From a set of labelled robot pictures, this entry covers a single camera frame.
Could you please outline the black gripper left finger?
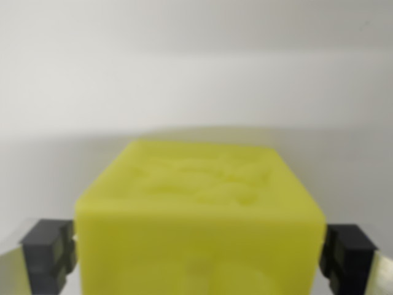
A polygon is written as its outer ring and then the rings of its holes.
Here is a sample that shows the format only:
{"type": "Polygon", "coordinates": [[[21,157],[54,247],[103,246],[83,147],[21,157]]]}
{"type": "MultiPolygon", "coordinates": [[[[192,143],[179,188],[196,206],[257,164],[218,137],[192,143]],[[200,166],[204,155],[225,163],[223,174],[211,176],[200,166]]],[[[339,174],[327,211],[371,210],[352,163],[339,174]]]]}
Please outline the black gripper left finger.
{"type": "Polygon", "coordinates": [[[60,294],[76,266],[71,219],[27,219],[1,240],[1,294],[60,294]]]}

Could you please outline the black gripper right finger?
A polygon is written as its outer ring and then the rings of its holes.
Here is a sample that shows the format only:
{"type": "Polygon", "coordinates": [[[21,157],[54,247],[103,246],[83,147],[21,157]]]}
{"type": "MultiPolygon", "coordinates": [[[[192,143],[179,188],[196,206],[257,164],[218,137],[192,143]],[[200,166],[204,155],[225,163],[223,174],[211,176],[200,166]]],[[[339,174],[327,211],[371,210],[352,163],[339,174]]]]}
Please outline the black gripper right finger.
{"type": "Polygon", "coordinates": [[[319,268],[332,294],[392,294],[392,256],[357,224],[327,226],[319,268]]]}

